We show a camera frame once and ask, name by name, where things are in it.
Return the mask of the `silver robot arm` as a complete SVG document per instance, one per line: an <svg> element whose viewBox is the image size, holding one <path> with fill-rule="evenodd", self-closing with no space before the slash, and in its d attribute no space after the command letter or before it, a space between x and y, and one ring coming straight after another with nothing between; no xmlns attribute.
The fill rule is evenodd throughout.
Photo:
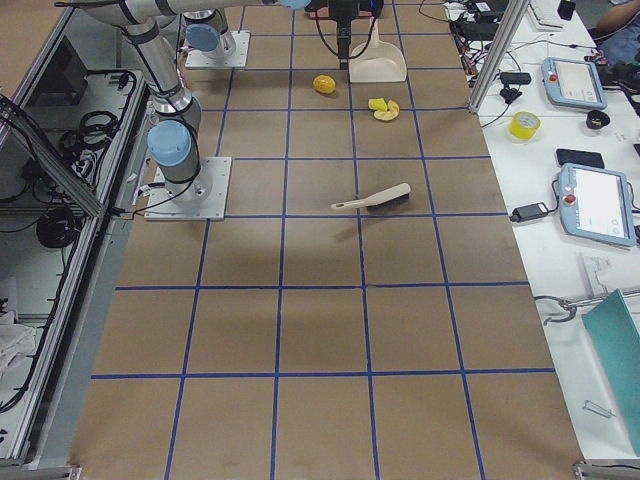
<svg viewBox="0 0 640 480"><path fill-rule="evenodd" d="M243 1L57 1L63 8L80 9L93 19L119 29L135 50L152 94L160 122L147 135L147 148L163 173L171 198L186 200L207 193L210 183L201 173L198 128L201 107L185 86L174 63L175 53L160 35L157 18L189 14L193 26L204 29L204 43L192 41L199 50L215 51L225 27L226 7Z"/></svg>
<svg viewBox="0 0 640 480"><path fill-rule="evenodd" d="M279 5L290 10L304 10L314 16L316 30L323 45L338 59L339 68L347 70L350 55L351 24L365 10L360 1L263 1L265 5ZM336 48L330 47L319 25L318 11L326 8L328 18L336 24ZM185 15L186 41L195 50L222 58L234 52L233 36L228 31L224 9L210 8Z"/></svg>

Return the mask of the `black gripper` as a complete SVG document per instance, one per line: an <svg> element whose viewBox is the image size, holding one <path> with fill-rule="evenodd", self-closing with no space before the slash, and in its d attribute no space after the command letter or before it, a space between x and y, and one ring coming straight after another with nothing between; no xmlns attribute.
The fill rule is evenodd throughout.
<svg viewBox="0 0 640 480"><path fill-rule="evenodd" d="M328 16L336 25L336 44L339 68L349 68L351 23L358 18L357 0L329 0Z"/></svg>

